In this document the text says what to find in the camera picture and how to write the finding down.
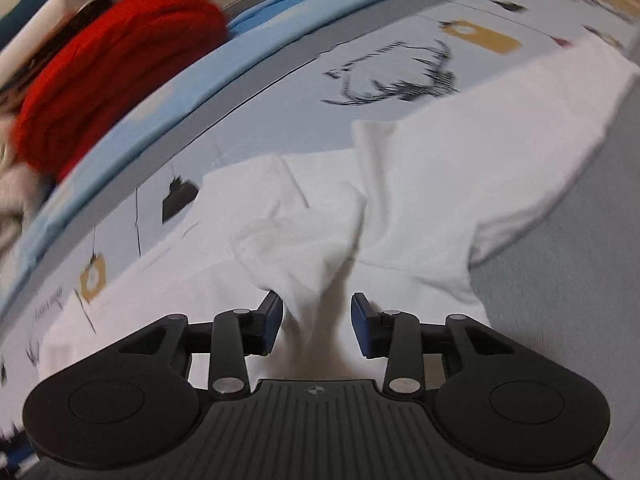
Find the yellow tag print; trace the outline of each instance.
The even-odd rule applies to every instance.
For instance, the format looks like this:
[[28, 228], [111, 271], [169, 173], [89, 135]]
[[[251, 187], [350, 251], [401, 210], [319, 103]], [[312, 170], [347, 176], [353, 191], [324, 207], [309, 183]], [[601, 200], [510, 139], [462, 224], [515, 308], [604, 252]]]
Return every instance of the yellow tag print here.
[[87, 301], [95, 298], [107, 285], [107, 265], [104, 256], [92, 256], [89, 265], [80, 274], [80, 292]]
[[508, 54], [522, 46], [518, 40], [465, 20], [444, 22], [440, 25], [440, 29], [445, 34], [476, 44], [496, 54]]

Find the crosshair logo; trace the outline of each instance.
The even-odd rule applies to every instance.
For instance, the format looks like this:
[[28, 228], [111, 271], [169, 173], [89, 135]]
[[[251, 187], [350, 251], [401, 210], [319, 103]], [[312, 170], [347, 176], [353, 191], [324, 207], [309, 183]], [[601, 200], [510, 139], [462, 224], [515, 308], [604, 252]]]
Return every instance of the crosshair logo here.
[[311, 395], [318, 396], [324, 394], [324, 388], [319, 386], [318, 384], [314, 384], [311, 388], [307, 390]]

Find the bed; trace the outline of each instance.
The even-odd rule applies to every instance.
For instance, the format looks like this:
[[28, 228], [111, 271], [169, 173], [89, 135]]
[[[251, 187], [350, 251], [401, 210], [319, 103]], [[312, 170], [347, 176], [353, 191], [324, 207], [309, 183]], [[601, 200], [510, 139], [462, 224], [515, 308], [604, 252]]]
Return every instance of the bed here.
[[[231, 26], [254, 50], [215, 52], [159, 89], [50, 199], [0, 280], [2, 428], [20, 425], [39, 341], [66, 299], [90, 301], [126, 272], [184, 217], [209, 171], [269, 152], [348, 148], [356, 118], [395, 120], [588, 34], [640, 62], [640, 22], [603, 0], [341, 0], [322, 15], [300, 12], [317, 2], [252, 0]], [[471, 43], [459, 26], [496, 36]], [[417, 94], [372, 91], [372, 80], [404, 80], [415, 63], [436, 70], [413, 81]], [[639, 110], [636, 85], [552, 212], [472, 269], [496, 330], [603, 391], [612, 419], [596, 464], [620, 480], [640, 470]]]

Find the white cloth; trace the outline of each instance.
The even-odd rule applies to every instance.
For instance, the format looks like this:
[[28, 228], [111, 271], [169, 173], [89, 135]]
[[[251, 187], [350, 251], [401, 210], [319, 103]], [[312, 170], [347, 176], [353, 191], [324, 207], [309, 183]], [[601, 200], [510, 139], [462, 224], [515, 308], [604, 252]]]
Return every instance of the white cloth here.
[[0, 175], [0, 260], [33, 221], [44, 193], [43, 178], [24, 162]]
[[44, 41], [92, 1], [94, 0], [47, 0], [0, 52], [0, 87], [36, 53]]
[[[78, 301], [68, 302], [44, 340], [40, 373], [176, 310], [211, 320], [255, 308], [273, 289], [287, 315], [272, 356], [248, 359], [252, 382], [381, 380], [385, 361], [364, 359], [351, 329], [351, 295], [422, 322], [461, 312], [488, 323], [469, 262], [549, 210], [637, 73], [589, 39], [397, 123], [356, 123], [355, 150], [289, 155], [286, 164], [261, 157], [208, 174], [183, 223], [85, 306], [95, 335]], [[368, 200], [360, 237], [355, 188]], [[206, 384], [206, 364], [197, 373], [192, 382]]]
[[0, 115], [0, 174], [3, 174], [14, 163], [15, 148], [10, 140], [14, 123], [15, 116]]

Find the red knitted item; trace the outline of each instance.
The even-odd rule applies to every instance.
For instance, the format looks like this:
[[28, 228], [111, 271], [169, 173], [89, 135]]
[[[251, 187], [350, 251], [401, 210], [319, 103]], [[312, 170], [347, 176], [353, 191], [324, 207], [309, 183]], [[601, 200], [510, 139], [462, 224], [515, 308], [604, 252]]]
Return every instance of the red knitted item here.
[[117, 3], [32, 83], [14, 146], [60, 182], [135, 105], [225, 40], [224, 16], [205, 0]]

